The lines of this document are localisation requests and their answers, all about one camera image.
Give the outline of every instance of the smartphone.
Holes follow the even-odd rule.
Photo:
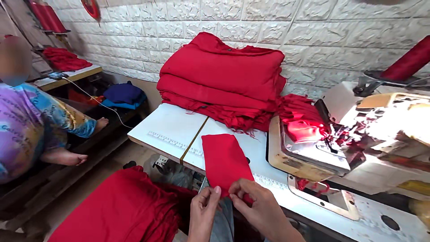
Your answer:
[[[61,80],[62,78],[68,78],[69,75],[61,72],[52,72],[48,74],[48,77],[58,81],[58,80]]]

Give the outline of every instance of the bare foot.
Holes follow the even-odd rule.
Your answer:
[[[100,118],[99,120],[97,120],[94,131],[91,135],[95,135],[96,133],[100,132],[100,130],[106,127],[108,123],[109,123],[109,119],[107,118]]]
[[[80,165],[86,162],[88,156],[72,153],[62,147],[45,151],[40,156],[40,159],[41,161],[53,164]]]

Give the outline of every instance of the hole in table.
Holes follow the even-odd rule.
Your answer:
[[[384,222],[384,224],[386,224],[390,229],[395,230],[395,231],[399,231],[400,230],[399,224],[396,223],[396,221],[394,221],[389,216],[382,215],[381,219],[382,219],[382,222]]]

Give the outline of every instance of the gray pants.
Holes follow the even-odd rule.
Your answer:
[[[233,242],[233,204],[229,198],[224,198],[219,202],[222,212],[216,211],[214,225],[212,227],[210,242]]]

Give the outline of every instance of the red garment pile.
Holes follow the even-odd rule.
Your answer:
[[[189,209],[194,195],[153,184],[141,166],[120,170],[66,218],[49,242],[171,242],[180,222],[178,198],[188,196]]]
[[[287,126],[288,136],[294,143],[318,141],[329,136],[329,127],[307,95],[288,94],[276,102],[279,118]]]
[[[43,54],[52,63],[53,68],[60,71],[77,71],[92,66],[91,63],[79,59],[77,55],[70,53],[67,49],[48,47]]]
[[[202,136],[206,176],[212,187],[221,187],[221,197],[229,195],[231,184],[240,178],[253,181],[251,169],[236,137],[231,134]],[[254,201],[245,194],[243,199]]]
[[[163,65],[157,89],[163,102],[207,115],[234,130],[269,130],[275,99],[285,86],[284,54],[234,49],[202,32]]]

